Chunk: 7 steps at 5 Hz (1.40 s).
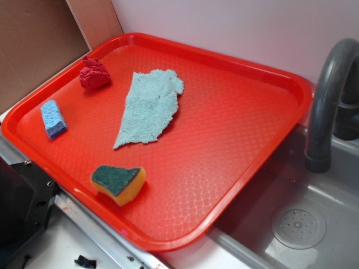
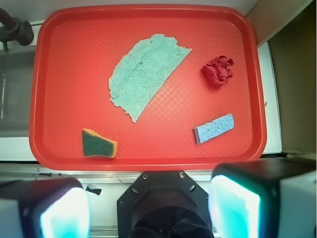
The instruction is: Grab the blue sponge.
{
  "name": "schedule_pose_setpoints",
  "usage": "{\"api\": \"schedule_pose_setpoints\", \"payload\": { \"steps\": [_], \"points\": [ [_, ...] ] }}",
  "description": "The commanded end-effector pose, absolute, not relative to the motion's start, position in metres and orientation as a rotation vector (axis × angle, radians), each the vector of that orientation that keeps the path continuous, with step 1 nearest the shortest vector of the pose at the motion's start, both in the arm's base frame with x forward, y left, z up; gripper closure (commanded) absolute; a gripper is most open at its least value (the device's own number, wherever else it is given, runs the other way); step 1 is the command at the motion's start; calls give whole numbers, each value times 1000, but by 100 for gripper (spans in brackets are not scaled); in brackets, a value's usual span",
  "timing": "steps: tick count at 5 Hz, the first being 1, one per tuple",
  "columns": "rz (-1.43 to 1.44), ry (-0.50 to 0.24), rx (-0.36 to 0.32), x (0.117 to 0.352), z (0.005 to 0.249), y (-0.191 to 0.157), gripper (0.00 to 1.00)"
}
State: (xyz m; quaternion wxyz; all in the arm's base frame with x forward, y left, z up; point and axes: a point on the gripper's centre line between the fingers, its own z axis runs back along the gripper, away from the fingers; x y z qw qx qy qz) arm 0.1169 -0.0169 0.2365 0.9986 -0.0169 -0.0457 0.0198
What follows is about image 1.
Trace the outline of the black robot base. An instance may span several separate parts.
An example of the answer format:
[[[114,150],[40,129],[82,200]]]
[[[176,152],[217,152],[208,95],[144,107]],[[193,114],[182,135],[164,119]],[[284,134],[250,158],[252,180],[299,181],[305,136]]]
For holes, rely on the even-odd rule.
[[[57,189],[35,163],[1,159],[1,268],[47,229]]]

